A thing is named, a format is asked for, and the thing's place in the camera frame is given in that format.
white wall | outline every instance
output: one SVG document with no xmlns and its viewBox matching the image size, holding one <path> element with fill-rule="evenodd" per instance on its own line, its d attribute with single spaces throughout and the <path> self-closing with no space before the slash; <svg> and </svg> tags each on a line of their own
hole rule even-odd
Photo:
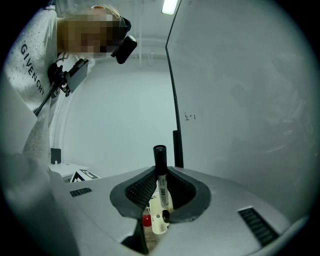
<svg viewBox="0 0 320 256">
<path fill-rule="evenodd" d="M 108 177 L 154 165 L 153 147 L 167 146 L 174 166 L 176 115 L 166 59 L 139 68 L 97 63 L 74 92 L 63 133 L 62 157 Z"/>
</svg>

